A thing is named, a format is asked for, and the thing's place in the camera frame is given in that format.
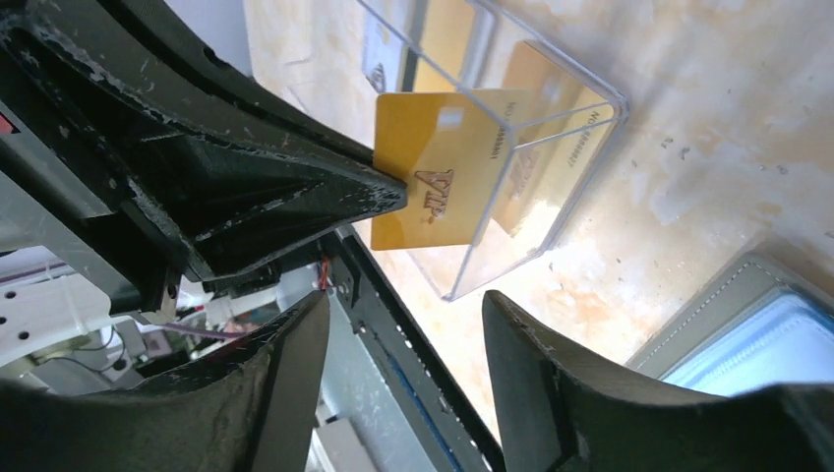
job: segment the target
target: table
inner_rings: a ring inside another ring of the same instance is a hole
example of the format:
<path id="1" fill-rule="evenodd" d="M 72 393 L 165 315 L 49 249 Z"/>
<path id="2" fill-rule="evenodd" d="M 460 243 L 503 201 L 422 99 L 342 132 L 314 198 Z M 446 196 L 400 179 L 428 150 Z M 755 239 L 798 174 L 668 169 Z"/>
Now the table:
<path id="1" fill-rule="evenodd" d="M 502 3 L 623 92 L 631 116 L 540 259 L 447 303 L 407 254 L 375 253 L 496 436 L 480 318 L 486 289 L 620 363 L 749 249 L 834 293 L 834 4 Z M 245 5 L 256 80 L 371 145 L 362 9 L 350 0 Z M 311 54 L 327 60 L 305 63 Z M 356 227 L 368 241 L 369 224 Z"/>

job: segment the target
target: clear plastic box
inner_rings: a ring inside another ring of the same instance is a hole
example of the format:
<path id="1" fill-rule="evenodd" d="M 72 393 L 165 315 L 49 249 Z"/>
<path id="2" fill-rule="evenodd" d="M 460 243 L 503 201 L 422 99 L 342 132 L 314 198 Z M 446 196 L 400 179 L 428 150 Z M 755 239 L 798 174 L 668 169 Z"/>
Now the clear plastic box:
<path id="1" fill-rule="evenodd" d="M 457 91 L 506 131 L 513 146 L 497 182 L 484 183 L 494 190 L 471 244 L 408 250 L 447 300 L 553 245 L 627 117 L 621 94 L 490 0 L 296 0 L 289 10 L 274 53 L 281 84 L 264 85 L 324 124 L 372 147 L 379 93 Z M 529 89 L 523 123 L 476 89 Z"/>

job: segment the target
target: red object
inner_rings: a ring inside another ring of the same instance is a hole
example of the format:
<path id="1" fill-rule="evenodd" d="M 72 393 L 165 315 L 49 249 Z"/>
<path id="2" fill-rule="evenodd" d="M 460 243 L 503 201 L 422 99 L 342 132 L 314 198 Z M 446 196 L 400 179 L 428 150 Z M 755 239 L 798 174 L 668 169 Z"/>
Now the red object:
<path id="1" fill-rule="evenodd" d="M 15 126 L 6 119 L 5 116 L 0 114 L 0 135 L 8 135 L 10 133 L 14 133 L 17 131 Z"/>

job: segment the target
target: purple cable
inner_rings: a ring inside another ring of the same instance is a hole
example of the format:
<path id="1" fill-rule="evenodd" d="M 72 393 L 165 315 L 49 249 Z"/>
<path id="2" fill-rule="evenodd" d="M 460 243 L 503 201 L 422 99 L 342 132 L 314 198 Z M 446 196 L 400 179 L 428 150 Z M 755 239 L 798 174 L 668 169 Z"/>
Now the purple cable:
<path id="1" fill-rule="evenodd" d="M 213 339 L 237 339 L 246 334 L 245 332 L 210 331 L 208 329 L 199 329 L 198 327 L 184 326 L 177 323 L 160 324 L 160 326 L 171 331 L 184 332 L 186 334 L 193 334 L 194 336 L 210 337 Z"/>

